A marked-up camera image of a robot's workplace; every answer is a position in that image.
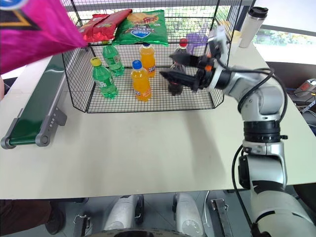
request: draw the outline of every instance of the red bottle cap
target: red bottle cap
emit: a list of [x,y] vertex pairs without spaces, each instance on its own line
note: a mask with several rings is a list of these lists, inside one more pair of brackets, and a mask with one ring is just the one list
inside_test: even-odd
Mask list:
[[179,45],[181,47],[186,47],[188,45],[188,40],[187,39],[180,39]]

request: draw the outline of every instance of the orange soda bottle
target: orange soda bottle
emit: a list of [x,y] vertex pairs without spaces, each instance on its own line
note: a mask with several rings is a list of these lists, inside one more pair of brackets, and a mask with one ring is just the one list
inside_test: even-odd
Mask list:
[[139,60],[133,61],[133,70],[131,73],[133,80],[133,87],[136,94],[136,98],[140,101],[147,102],[152,96],[150,89],[150,83],[148,80],[148,72],[142,67],[142,63]]
[[149,43],[143,43],[139,49],[140,61],[147,70],[148,76],[153,78],[156,72],[156,62],[154,57],[155,50]]

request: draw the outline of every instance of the table surface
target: table surface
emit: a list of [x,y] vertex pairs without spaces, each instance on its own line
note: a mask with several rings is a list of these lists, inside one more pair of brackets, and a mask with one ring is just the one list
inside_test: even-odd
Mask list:
[[[0,102],[0,137],[26,104],[50,58],[28,65]],[[266,67],[253,45],[230,65]],[[232,189],[231,163],[243,140],[237,102],[214,110],[85,114],[70,97],[68,119],[48,147],[0,148],[0,198],[79,198]],[[316,138],[289,101],[281,133],[288,184],[315,182]]]

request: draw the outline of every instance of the plastic bottle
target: plastic bottle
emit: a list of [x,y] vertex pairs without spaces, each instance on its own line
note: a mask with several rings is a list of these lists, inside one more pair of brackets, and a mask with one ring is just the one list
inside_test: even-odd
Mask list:
[[101,93],[104,97],[113,99],[118,94],[118,89],[114,85],[111,72],[102,65],[98,57],[91,58],[90,62],[93,66],[92,77]]
[[140,61],[148,71],[148,76],[153,78],[156,73],[155,50],[149,43],[143,43],[139,49]]
[[268,9],[259,6],[255,6],[248,11],[241,28],[241,42],[239,47],[247,48],[249,46],[267,15]]
[[[184,65],[181,64],[177,64],[174,63],[171,68],[172,70],[176,70],[182,73],[186,73],[186,68]],[[168,84],[168,91],[172,94],[172,95],[180,95],[182,93],[183,90],[183,85],[175,83],[175,82],[169,82]]]
[[104,46],[102,54],[114,76],[124,75],[124,66],[121,62],[119,52],[114,46]]
[[180,39],[179,47],[177,47],[177,49],[174,51],[173,54],[187,53],[187,45],[188,45],[188,40],[186,38]]
[[[186,47],[188,45],[188,40],[187,39],[180,39],[179,47],[176,49],[174,52],[176,53],[187,53]],[[186,68],[184,65],[178,64],[176,62],[173,62],[173,65],[171,66],[172,70],[176,70],[182,73],[186,73]],[[169,82],[168,84],[168,91],[172,95],[180,95],[183,90],[183,85],[174,83],[174,82]]]
[[148,99],[151,98],[152,92],[148,80],[148,72],[142,67],[141,61],[133,61],[133,70],[131,73],[131,77],[133,80],[133,87],[136,98],[140,101],[147,102]]

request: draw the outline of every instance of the wire basket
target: wire basket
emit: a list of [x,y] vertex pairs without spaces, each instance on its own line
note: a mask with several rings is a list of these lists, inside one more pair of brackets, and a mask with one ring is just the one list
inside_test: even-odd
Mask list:
[[[226,29],[228,48],[233,38],[234,28],[239,15],[241,0],[62,0],[69,17],[78,26],[90,20],[93,14],[111,14],[119,10],[132,8],[133,12],[163,9],[168,32],[169,46],[154,44],[156,75],[150,79],[152,96],[148,102],[138,101],[132,87],[130,73],[132,61],[139,59],[139,43],[117,45],[124,76],[114,77],[118,88],[115,99],[107,99],[101,94],[92,78],[90,59],[102,56],[102,48],[109,43],[91,43],[87,48],[77,48],[63,54],[68,88],[73,106],[87,113],[148,112],[174,110],[214,109],[224,101],[220,90],[208,92],[198,90],[193,93],[184,87],[181,95],[172,96],[168,92],[168,81],[159,71],[170,68],[172,54],[181,38],[189,38],[188,49],[195,56],[201,56],[208,50],[207,40],[190,41],[189,34],[198,33],[207,36],[210,30],[219,25]],[[194,75],[195,68],[187,68],[187,74]]]

